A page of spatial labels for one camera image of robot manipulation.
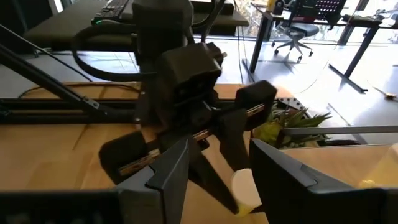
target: gray floor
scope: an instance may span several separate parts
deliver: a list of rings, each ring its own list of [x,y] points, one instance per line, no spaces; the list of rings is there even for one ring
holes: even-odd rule
[[[254,48],[253,41],[214,40],[215,44],[228,56],[223,63],[223,74],[218,83],[251,83],[251,78],[239,66],[240,58],[251,58]],[[280,49],[274,55],[270,43],[264,44],[257,70],[252,76],[254,80],[268,80],[274,85],[282,86],[291,91],[311,113],[330,111],[333,118],[324,126],[369,126],[398,125],[398,103],[386,101],[383,95],[370,88],[369,93],[359,94],[350,86],[341,83],[328,64],[344,64],[350,62],[358,46],[336,47],[333,45],[311,45],[314,55],[308,57],[308,51],[300,63],[296,50],[289,53],[287,48]],[[353,74],[366,86],[376,86],[383,91],[398,93],[398,58],[395,55],[397,47],[370,47]],[[81,57],[92,66],[113,72],[135,72],[137,70],[134,54],[114,52],[84,52]],[[72,56],[59,55],[67,64],[77,67]],[[51,76],[62,82],[85,81],[74,71],[52,60],[46,55],[28,59]],[[0,98],[17,97],[22,91],[34,84],[20,75],[0,65]],[[364,134],[361,137],[370,144],[395,143],[397,134]],[[352,136],[336,136],[336,138],[353,138]]]

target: keyboard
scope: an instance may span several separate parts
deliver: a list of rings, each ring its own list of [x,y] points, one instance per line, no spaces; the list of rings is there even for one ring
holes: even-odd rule
[[[121,14],[128,4],[129,0],[109,0],[106,5],[95,14],[95,17],[91,20],[91,24],[109,19],[112,21],[120,21]]]

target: desk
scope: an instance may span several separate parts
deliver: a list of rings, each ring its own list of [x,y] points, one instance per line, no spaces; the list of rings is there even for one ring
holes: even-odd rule
[[[81,0],[29,30],[24,37],[41,46],[53,50],[69,50],[72,38],[82,29],[91,26],[91,19],[107,1]],[[194,21],[204,19],[206,14],[195,14]],[[248,26],[249,23],[236,11],[232,16],[220,15],[212,28],[212,34],[235,35],[236,26]],[[82,50],[128,51],[132,52],[129,35],[102,35],[90,39]]]
[[[253,51],[253,55],[252,55],[251,61],[249,62],[246,58],[242,59],[242,63],[244,64],[246,70],[248,71],[248,73],[250,75],[252,75],[252,73],[254,73],[256,71],[256,66],[257,66],[257,62],[258,62],[259,56],[260,56],[262,42],[264,40],[265,41],[269,40],[269,38],[271,36],[272,28],[274,26],[274,23],[276,21],[278,21],[278,22],[289,21],[289,17],[290,17],[290,14],[291,14],[289,11],[284,10],[282,15],[276,16],[276,15],[273,15],[273,13],[271,13],[271,12],[266,12],[266,9],[263,6],[258,5],[258,4],[254,4],[253,2],[251,3],[251,7],[254,7],[257,11],[261,12],[262,19],[261,19],[261,23],[260,23],[259,32],[257,34],[256,45],[254,47],[254,51]],[[361,12],[358,12],[358,13],[359,14],[366,14],[366,11],[361,11]],[[350,14],[351,15],[351,14],[353,14],[353,11],[345,10],[345,11],[342,11],[341,14]],[[315,21],[309,22],[309,23],[318,24],[318,25],[326,25],[326,26],[328,25],[327,21],[318,21],[318,20],[315,20]],[[333,65],[329,64],[329,67],[336,74],[338,74],[342,79],[344,79],[347,83],[349,83],[353,88],[355,88],[356,90],[358,90],[360,92],[367,91],[367,89],[361,88],[354,81],[352,81],[349,77],[351,76],[352,72],[354,71],[355,67],[357,66],[359,60],[361,60],[361,57],[365,53],[365,50],[367,49],[367,47],[369,46],[369,44],[373,40],[373,37],[376,35],[377,31],[379,29],[396,29],[397,27],[391,26],[391,25],[386,24],[386,23],[382,23],[379,26],[373,26],[373,27],[357,26],[357,25],[347,24],[347,22],[344,22],[341,19],[340,19],[340,21],[338,21],[335,24],[335,26],[370,28],[368,34],[364,38],[360,48],[358,49],[356,55],[352,59],[351,63],[348,65],[348,68],[346,69],[345,72],[340,72],[340,70],[337,69],[336,66],[333,66]]]
[[[234,98],[242,85],[216,85],[220,98]],[[81,87],[76,91],[92,98],[135,98],[137,93],[115,87]],[[50,98],[37,90],[30,98]],[[291,97],[281,88],[278,97]],[[40,126],[0,126],[1,190],[10,189],[103,189],[113,183],[101,168],[97,153],[107,141],[136,130],[133,124],[70,124]],[[142,129],[150,141],[150,128]],[[249,133],[244,134],[246,145]],[[230,187],[233,174],[220,154],[219,142],[208,138],[204,155],[221,179]],[[389,146],[348,146],[286,150],[285,153],[348,184],[356,185],[376,165]],[[188,182],[182,223],[267,223],[263,213],[237,218],[204,190]]]

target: desk leg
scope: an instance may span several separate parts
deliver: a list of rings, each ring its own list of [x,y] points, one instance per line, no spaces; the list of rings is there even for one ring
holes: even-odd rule
[[[355,54],[353,60],[351,61],[351,63],[349,64],[347,70],[345,73],[342,73],[341,71],[339,71],[335,66],[333,66],[332,64],[329,64],[329,68],[331,68],[337,75],[339,75],[342,79],[344,79],[345,81],[347,81],[348,84],[350,84],[354,89],[356,89],[357,91],[363,93],[365,91],[368,91],[368,89],[366,88],[362,88],[360,87],[358,84],[356,84],[354,81],[352,81],[351,79],[349,79],[349,77],[351,76],[351,74],[353,73],[355,67],[357,66],[359,60],[361,60],[363,54],[365,53],[366,49],[368,48],[369,44],[372,42],[373,37],[376,35],[377,31],[379,30],[378,27],[375,28],[370,28],[368,34],[366,35],[366,37],[364,38],[361,46],[359,47],[357,53]]]
[[[272,20],[269,20],[263,16],[261,19],[260,30],[257,35],[256,45],[254,47],[254,52],[251,58],[251,62],[249,63],[249,61],[246,58],[242,60],[242,63],[246,67],[246,70],[248,71],[250,76],[252,76],[252,73],[254,73],[254,71],[256,70],[256,65],[257,61],[259,60],[261,46],[262,42],[264,41],[264,37],[269,37],[271,34],[271,30],[272,30]]]

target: black desk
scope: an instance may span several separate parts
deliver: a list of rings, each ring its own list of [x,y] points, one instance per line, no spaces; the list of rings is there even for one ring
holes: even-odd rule
[[[41,47],[70,50],[72,38],[91,25],[91,19],[106,3],[107,1],[80,0],[60,14],[29,30],[24,37]],[[206,16],[206,14],[195,14],[194,21],[201,21]],[[234,12],[232,16],[220,15],[215,21],[211,34],[235,35],[236,26],[248,25],[249,22],[237,12]],[[131,37],[129,35],[98,36],[88,40],[82,50],[131,52]]]
[[[246,70],[250,75],[255,72],[256,70],[256,65],[259,59],[261,47],[262,47],[262,42],[263,41],[268,41],[269,37],[271,35],[272,28],[274,26],[275,21],[289,21],[290,17],[290,12],[289,11],[284,11],[282,15],[276,16],[273,15],[270,12],[266,12],[264,7],[258,6],[256,4],[251,3],[252,7],[255,7],[257,11],[262,13],[262,19],[260,23],[260,28],[259,32],[257,34],[257,39],[256,39],[256,45],[254,47],[254,52],[252,55],[252,59],[249,62],[246,58],[242,59],[242,63],[244,64]],[[342,14],[352,14],[352,11],[343,11]],[[311,22],[312,24],[320,24],[320,25],[328,25],[327,21],[313,21]],[[374,26],[374,27],[367,27],[367,26],[353,26],[352,24],[347,24],[346,22],[340,20],[337,22],[335,26],[349,26],[349,27],[365,27],[365,28],[370,28],[368,34],[365,36],[359,50],[357,51],[356,55],[354,56],[353,60],[351,63],[348,65],[348,68],[346,69],[345,72],[340,72],[340,69],[337,69],[336,66],[333,66],[332,64],[329,64],[329,67],[339,76],[342,77],[347,83],[349,83],[353,88],[358,90],[359,92],[364,92],[367,91],[365,88],[361,88],[359,85],[357,85],[354,81],[352,81],[349,77],[351,76],[352,72],[354,71],[355,67],[357,66],[359,60],[365,53],[365,50],[373,40],[373,37],[376,35],[377,31],[379,29],[397,29],[398,27],[391,27],[387,26],[385,24],[381,24],[379,26]]]

